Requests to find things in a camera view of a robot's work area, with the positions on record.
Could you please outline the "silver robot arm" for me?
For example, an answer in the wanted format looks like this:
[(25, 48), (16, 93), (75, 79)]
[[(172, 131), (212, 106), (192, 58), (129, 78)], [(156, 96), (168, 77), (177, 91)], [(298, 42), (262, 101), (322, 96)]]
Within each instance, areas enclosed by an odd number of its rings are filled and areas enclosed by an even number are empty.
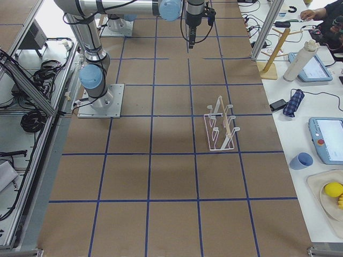
[(134, 14), (158, 16), (166, 21), (184, 17), (189, 27), (189, 48), (196, 42), (196, 30), (206, 16), (208, 4), (204, 1), (56, 1), (56, 5), (70, 19), (67, 24), (79, 32), (77, 40), (85, 47), (87, 65), (81, 69), (79, 79), (94, 109), (109, 107), (113, 95), (106, 84), (110, 64), (109, 55), (102, 47), (94, 17), (96, 14), (124, 19)]
[(108, 28), (112, 32), (120, 32), (127, 27), (127, 23), (133, 22), (136, 14), (108, 14)]

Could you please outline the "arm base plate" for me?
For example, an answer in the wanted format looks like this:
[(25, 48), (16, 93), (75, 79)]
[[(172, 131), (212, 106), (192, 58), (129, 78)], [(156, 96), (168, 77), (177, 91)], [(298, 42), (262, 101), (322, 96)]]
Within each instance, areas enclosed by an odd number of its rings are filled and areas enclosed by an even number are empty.
[(133, 21), (126, 21), (124, 19), (108, 20), (104, 19), (104, 24), (101, 28), (101, 37), (132, 37)]
[(86, 100), (78, 108), (78, 118), (120, 118), (124, 95), (124, 84), (110, 84), (105, 96), (94, 103)]

